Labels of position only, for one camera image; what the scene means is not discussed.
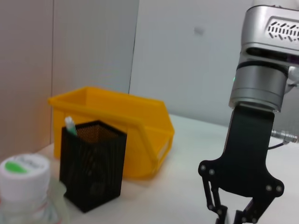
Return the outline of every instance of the white bottle cap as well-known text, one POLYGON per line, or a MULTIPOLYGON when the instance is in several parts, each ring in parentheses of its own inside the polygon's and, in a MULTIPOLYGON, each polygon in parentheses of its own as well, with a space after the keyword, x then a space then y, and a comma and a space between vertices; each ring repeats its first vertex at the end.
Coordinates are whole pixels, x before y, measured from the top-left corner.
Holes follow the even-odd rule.
POLYGON ((22 154, 0 165, 0 198, 9 202, 45 199, 50 182, 50 161, 38 154, 22 154))

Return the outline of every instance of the table surface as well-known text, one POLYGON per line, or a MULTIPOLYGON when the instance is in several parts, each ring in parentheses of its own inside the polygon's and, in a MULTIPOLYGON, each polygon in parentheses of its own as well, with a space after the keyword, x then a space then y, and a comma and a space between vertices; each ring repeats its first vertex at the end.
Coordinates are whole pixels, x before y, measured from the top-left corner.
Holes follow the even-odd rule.
MULTIPOLYGON (((214 224, 217 216, 206 208, 206 198, 198 165, 221 156, 227 127, 171 116, 176 130, 173 147, 161 170, 151 181, 123 181, 121 196, 82 214, 70 202, 71 224, 214 224)), ((275 145, 281 141, 271 139, 275 145)), ((59 174, 59 162, 52 157, 53 145, 42 150, 52 159, 52 173, 59 174)), ((261 217, 259 224, 298 222, 299 145, 289 144, 271 150, 269 172, 285 184, 261 217)), ((250 198, 220 190, 221 202, 228 206, 233 221, 235 211, 243 210, 250 198)))

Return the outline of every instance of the pen holder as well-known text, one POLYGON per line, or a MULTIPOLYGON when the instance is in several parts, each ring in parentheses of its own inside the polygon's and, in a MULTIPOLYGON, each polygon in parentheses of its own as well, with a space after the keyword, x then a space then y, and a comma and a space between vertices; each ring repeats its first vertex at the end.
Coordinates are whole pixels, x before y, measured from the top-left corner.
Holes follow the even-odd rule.
POLYGON ((65 197, 88 212, 121 194, 127 135, 100 121, 62 129, 60 181, 65 197))

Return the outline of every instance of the plastic bottle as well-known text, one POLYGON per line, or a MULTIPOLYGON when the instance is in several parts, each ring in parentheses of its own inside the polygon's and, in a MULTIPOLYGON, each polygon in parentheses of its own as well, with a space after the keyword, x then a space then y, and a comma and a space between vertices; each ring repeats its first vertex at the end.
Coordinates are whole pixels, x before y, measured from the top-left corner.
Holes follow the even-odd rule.
POLYGON ((0 165, 0 224, 69 224, 65 192, 61 183, 50 178, 45 157, 8 158, 0 165))

